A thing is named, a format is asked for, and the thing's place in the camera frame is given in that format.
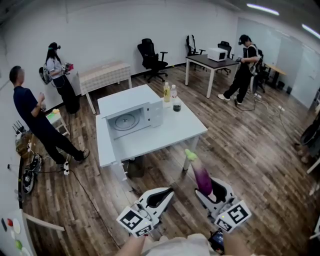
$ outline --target purple eggplant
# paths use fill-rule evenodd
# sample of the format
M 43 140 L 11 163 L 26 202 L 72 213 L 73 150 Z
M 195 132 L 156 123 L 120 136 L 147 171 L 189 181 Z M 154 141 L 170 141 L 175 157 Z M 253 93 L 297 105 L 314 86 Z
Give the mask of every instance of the purple eggplant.
M 192 165 L 199 191 L 205 196 L 209 196 L 212 193 L 212 183 L 208 171 L 195 153 L 189 149 L 186 149 L 185 153 Z

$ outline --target bottle of cooking oil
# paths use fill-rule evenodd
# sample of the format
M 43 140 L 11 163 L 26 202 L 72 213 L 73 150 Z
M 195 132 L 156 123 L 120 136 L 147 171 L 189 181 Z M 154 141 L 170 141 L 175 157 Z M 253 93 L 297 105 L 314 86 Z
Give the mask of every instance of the bottle of cooking oil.
M 164 87 L 163 87 L 163 98 L 164 102 L 170 102 L 170 86 L 168 82 L 165 82 Z

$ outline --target white microwave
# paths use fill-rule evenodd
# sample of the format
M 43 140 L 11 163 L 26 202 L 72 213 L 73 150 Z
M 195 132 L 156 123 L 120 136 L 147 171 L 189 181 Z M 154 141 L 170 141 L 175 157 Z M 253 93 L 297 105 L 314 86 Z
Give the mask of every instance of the white microwave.
M 208 59 L 215 62 L 223 62 L 228 57 L 228 51 L 221 48 L 209 48 L 208 49 Z

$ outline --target person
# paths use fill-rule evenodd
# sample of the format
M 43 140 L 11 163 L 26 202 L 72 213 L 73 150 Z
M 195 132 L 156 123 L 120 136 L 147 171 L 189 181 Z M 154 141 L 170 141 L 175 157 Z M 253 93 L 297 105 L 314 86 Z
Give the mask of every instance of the person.
M 234 100 L 238 105 L 241 105 L 244 97 L 246 96 L 251 77 L 253 76 L 250 68 L 254 63 L 259 61 L 259 57 L 256 45 L 252 43 L 250 37 L 246 34 L 240 36 L 238 44 L 246 47 L 246 52 L 241 59 L 240 68 L 236 72 L 234 81 L 230 88 L 226 90 L 224 94 L 219 94 L 218 97 L 221 100 L 230 101 L 230 97 L 239 89 L 239 93 Z
M 50 157 L 63 167 L 66 159 L 58 152 L 56 148 L 58 147 L 73 156 L 76 161 L 82 162 L 86 159 L 90 151 L 87 148 L 84 151 L 76 149 L 46 118 L 41 109 L 45 95 L 40 93 L 36 100 L 30 89 L 22 87 L 25 81 L 24 69 L 14 66 L 10 71 L 9 79 L 14 86 L 13 101 L 16 110 L 33 134 L 42 142 Z
M 74 114 L 79 110 L 80 105 L 73 87 L 71 86 L 66 75 L 61 70 L 62 63 L 57 55 L 57 50 L 60 48 L 61 46 L 58 46 L 56 42 L 53 42 L 49 45 L 45 64 L 58 93 L 62 97 L 66 111 L 70 114 Z
M 225 255 L 251 256 L 252 253 L 236 234 L 223 232 Z M 162 236 L 159 241 L 149 242 L 146 236 L 129 237 L 115 256 L 213 256 L 219 255 L 210 246 L 203 234 L 192 234 L 187 238 L 168 239 Z

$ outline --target black cap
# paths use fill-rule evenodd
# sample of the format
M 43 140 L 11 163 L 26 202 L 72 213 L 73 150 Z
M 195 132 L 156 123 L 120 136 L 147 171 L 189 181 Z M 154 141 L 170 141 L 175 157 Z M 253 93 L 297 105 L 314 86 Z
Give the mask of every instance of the black cap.
M 240 36 L 238 44 L 239 45 L 244 45 L 245 42 L 247 42 L 249 40 L 250 40 L 250 37 L 248 35 L 246 35 L 246 34 L 243 34 L 242 36 Z

